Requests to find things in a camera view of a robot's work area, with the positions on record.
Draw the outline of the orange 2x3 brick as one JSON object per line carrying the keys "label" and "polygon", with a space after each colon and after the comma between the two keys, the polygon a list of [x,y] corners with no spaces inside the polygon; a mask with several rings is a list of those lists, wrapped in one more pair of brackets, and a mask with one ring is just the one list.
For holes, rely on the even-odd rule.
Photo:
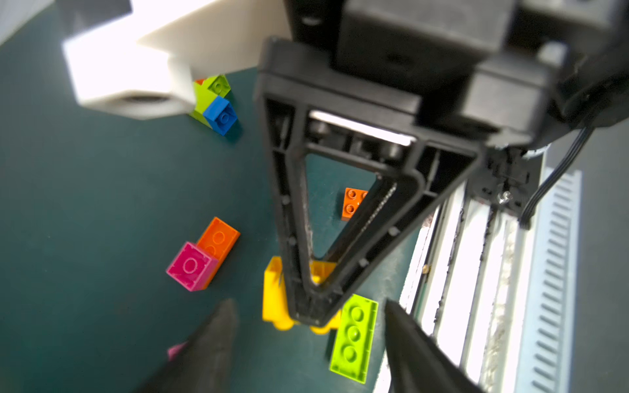
{"label": "orange 2x3 brick", "polygon": [[221,265],[223,265],[240,235],[239,231],[226,224],[226,222],[222,221],[220,218],[215,217],[199,238],[196,245],[203,252],[218,260],[216,267],[211,270],[204,289],[209,286],[214,276],[216,276],[216,273]]}

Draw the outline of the blue brick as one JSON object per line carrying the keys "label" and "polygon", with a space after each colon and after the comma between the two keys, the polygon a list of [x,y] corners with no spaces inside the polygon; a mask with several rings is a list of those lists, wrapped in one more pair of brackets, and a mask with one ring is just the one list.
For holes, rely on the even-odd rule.
{"label": "blue brick", "polygon": [[209,126],[221,136],[226,136],[238,120],[231,103],[221,96],[217,96],[202,115]]}

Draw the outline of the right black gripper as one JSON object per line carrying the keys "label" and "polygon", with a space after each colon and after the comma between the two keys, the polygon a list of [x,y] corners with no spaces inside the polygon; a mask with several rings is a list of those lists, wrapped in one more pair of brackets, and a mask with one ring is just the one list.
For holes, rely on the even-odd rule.
{"label": "right black gripper", "polygon": [[306,89],[408,108],[439,133],[493,146],[546,147],[594,110],[627,118],[625,1],[287,1],[292,38],[265,43],[258,67]]}

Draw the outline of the wide lime green brick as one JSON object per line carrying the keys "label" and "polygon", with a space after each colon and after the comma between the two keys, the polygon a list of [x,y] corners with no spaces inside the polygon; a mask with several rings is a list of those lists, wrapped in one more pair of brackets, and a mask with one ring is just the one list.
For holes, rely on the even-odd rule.
{"label": "wide lime green brick", "polygon": [[378,302],[353,295],[342,309],[329,370],[365,384],[370,366]]}

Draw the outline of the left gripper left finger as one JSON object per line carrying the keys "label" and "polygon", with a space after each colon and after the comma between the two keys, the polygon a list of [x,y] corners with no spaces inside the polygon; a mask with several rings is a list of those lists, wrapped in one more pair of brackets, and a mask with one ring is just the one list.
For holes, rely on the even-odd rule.
{"label": "left gripper left finger", "polygon": [[225,392],[239,325],[235,300],[219,303],[175,357],[136,392]]}

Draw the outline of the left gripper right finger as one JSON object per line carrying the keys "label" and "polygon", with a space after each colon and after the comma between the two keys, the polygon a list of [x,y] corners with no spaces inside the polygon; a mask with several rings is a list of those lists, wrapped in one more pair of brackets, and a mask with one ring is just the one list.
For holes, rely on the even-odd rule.
{"label": "left gripper right finger", "polygon": [[385,305],[385,342],[395,392],[482,393],[395,301]]}

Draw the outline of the magenta brick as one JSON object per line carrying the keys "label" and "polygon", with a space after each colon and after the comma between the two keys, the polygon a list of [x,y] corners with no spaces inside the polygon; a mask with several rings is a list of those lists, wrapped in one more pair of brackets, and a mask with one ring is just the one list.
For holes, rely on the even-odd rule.
{"label": "magenta brick", "polygon": [[180,351],[183,348],[185,348],[186,345],[187,345],[187,342],[183,342],[183,343],[170,347],[167,350],[168,360],[173,360],[173,358],[175,358],[175,356],[178,355],[178,353],[180,353]]}
{"label": "magenta brick", "polygon": [[188,291],[205,290],[219,265],[196,244],[185,242],[166,273]]}

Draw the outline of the small green brick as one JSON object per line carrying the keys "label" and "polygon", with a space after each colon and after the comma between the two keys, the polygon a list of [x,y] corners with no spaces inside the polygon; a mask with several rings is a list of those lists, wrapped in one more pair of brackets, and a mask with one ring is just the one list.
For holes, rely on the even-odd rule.
{"label": "small green brick", "polygon": [[215,75],[212,77],[208,77],[203,80],[201,86],[210,90],[214,94],[221,96],[221,98],[225,98],[231,91],[229,81],[227,80],[225,75]]}

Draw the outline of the long lime green brick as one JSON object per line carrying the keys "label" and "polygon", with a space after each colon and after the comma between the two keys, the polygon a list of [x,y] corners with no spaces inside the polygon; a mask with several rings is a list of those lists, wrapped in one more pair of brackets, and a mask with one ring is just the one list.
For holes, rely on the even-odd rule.
{"label": "long lime green brick", "polygon": [[203,116],[204,112],[215,101],[217,95],[209,90],[209,88],[203,87],[197,82],[193,82],[193,91],[196,98],[196,105],[189,115],[196,121],[204,124],[206,127],[211,127],[206,118]]}

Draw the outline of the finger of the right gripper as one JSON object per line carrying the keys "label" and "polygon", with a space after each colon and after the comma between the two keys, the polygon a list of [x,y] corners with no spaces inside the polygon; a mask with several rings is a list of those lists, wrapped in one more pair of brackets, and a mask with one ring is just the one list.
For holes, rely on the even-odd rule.
{"label": "finger of the right gripper", "polygon": [[378,180],[353,218],[325,254],[337,263],[333,274],[320,286],[304,281],[310,295],[349,295],[374,268],[427,215],[463,183],[481,164],[484,149],[443,143],[415,142],[401,150],[401,157],[375,160],[327,147],[317,155],[368,170]]}
{"label": "finger of the right gripper", "polygon": [[265,135],[288,312],[301,324],[324,327],[339,307],[316,291],[311,278],[313,239],[306,177],[307,108],[257,93],[257,114]]}

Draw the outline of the yellow brick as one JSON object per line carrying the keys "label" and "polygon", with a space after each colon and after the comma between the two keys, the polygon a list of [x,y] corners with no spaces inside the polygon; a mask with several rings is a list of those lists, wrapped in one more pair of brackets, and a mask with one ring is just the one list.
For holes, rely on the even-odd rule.
{"label": "yellow brick", "polygon": [[[315,284],[320,284],[334,271],[336,265],[330,262],[311,262],[311,278]],[[290,317],[285,281],[283,279],[283,264],[279,256],[271,258],[264,274],[264,292],[262,304],[262,319],[272,323],[279,331],[292,329],[297,321]]]}

